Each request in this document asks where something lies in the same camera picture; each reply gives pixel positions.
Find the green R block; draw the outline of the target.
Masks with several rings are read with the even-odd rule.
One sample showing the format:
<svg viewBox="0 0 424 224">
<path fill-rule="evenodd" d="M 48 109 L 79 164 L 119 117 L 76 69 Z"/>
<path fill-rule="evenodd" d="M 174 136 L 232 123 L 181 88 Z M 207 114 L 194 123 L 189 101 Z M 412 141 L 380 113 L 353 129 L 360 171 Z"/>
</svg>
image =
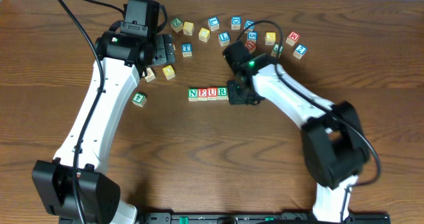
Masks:
<svg viewBox="0 0 424 224">
<path fill-rule="evenodd" d="M 227 87 L 218 87 L 217 88 L 217 99 L 218 100 L 228 100 L 228 89 Z"/>
</svg>

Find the red E block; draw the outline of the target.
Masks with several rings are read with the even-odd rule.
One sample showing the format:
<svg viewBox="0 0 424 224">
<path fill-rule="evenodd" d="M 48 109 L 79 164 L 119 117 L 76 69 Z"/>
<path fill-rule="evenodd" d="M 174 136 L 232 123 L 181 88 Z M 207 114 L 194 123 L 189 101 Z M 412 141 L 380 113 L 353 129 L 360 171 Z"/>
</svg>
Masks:
<svg viewBox="0 0 424 224">
<path fill-rule="evenodd" d="M 208 100 L 207 88 L 199 88 L 197 90 L 197 99 L 199 101 L 207 101 Z"/>
</svg>

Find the green N block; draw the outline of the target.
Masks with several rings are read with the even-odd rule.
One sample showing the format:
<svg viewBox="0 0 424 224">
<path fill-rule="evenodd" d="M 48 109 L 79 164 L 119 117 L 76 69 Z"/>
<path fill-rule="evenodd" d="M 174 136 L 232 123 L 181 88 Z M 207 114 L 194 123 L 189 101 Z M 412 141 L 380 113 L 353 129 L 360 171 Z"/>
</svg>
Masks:
<svg viewBox="0 0 424 224">
<path fill-rule="evenodd" d="M 198 89 L 189 88 L 188 89 L 188 101 L 198 101 Z"/>
</svg>

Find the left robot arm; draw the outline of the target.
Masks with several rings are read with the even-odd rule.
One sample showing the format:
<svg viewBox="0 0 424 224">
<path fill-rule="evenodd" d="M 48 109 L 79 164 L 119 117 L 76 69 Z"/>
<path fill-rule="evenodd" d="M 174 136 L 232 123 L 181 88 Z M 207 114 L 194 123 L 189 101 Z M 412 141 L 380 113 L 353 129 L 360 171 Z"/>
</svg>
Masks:
<svg viewBox="0 0 424 224">
<path fill-rule="evenodd" d="M 49 162 L 39 160 L 32 180 L 47 213 L 68 223 L 134 223 L 135 206 L 121 199 L 107 177 L 113 137 L 128 100 L 153 65 L 174 63 L 172 37 L 158 17 L 166 14 L 153 0 L 128 0 L 115 22 L 89 42 L 93 74 L 76 121 Z"/>
</svg>

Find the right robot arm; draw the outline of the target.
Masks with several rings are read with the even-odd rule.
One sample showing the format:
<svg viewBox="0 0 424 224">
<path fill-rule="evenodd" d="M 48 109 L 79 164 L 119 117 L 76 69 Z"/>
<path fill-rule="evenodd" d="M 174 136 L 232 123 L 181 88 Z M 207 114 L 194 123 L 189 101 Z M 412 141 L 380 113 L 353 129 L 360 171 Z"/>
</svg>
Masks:
<svg viewBox="0 0 424 224">
<path fill-rule="evenodd" d="M 278 60 L 254 57 L 237 41 L 223 51 L 236 77 L 233 94 L 245 103 L 271 101 L 300 129 L 305 165 L 317 182 L 313 215 L 318 221 L 341 223 L 348 216 L 353 187 L 370 159 L 354 107 L 323 99 L 295 81 Z"/>
</svg>

